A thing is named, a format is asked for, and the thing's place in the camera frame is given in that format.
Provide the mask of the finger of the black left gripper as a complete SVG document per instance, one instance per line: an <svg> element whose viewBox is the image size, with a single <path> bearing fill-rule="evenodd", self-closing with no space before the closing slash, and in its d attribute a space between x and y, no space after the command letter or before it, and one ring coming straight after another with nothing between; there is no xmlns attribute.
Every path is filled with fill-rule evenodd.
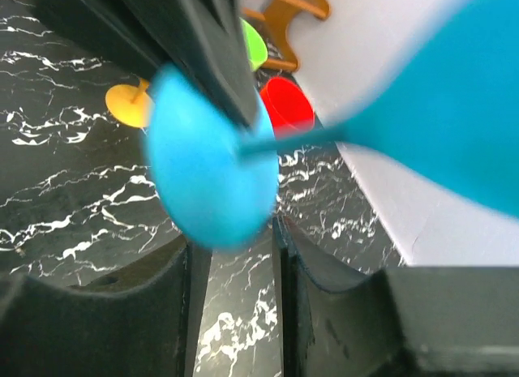
<svg viewBox="0 0 519 377"><path fill-rule="evenodd" d="M173 63L232 122L257 102L238 0L32 0L33 15L90 54L151 79Z"/></svg>

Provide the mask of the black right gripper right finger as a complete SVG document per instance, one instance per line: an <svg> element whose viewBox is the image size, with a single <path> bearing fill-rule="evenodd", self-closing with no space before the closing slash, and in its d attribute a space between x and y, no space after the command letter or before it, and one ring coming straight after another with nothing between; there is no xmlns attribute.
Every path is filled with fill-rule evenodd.
<svg viewBox="0 0 519 377"><path fill-rule="evenodd" d="M285 376L515 376L518 270L361 273L272 221Z"/></svg>

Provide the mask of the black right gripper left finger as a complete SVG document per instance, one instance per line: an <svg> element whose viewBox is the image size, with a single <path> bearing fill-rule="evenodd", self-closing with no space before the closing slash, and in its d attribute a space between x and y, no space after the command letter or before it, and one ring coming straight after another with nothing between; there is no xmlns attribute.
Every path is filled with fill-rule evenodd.
<svg viewBox="0 0 519 377"><path fill-rule="evenodd" d="M2 275L2 375L192 375L211 259L172 241L86 285Z"/></svg>

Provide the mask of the green wine glass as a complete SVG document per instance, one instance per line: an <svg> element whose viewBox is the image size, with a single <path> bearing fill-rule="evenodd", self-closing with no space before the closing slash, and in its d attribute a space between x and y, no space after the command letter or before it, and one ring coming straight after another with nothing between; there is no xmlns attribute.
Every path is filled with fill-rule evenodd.
<svg viewBox="0 0 519 377"><path fill-rule="evenodd" d="M268 59L268 48L263 37L251 24L245 19L241 19L241 23L251 69L257 71Z"/></svg>

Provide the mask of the yellow wine glass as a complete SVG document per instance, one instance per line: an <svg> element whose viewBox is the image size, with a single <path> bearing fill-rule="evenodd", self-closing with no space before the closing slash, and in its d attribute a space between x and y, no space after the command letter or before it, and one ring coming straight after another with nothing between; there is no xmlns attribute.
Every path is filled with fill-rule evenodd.
<svg viewBox="0 0 519 377"><path fill-rule="evenodd" d="M139 80L138 86L114 85L105 94L108 111L124 125L134 128L147 127L152 104L151 97L147 94L148 87L149 82L144 79Z"/></svg>

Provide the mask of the red wine glass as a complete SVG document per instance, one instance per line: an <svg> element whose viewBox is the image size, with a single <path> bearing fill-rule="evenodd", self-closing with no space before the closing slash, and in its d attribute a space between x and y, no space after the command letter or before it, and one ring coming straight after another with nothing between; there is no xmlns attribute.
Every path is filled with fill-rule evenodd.
<svg viewBox="0 0 519 377"><path fill-rule="evenodd" d="M314 127L314 109L303 91L293 81L283 77L273 77L259 94L277 138L306 132Z"/></svg>

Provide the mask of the blue wine glass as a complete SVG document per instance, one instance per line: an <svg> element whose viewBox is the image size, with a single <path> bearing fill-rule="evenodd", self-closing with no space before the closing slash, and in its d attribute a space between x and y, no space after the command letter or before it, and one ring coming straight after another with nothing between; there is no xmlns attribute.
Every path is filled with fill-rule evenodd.
<svg viewBox="0 0 519 377"><path fill-rule="evenodd" d="M485 207L518 214L518 0L469 0L354 116L276 139L265 108L233 125L175 66L152 82L144 147L165 210L191 240L235 249L268 221L280 152L345 142Z"/></svg>

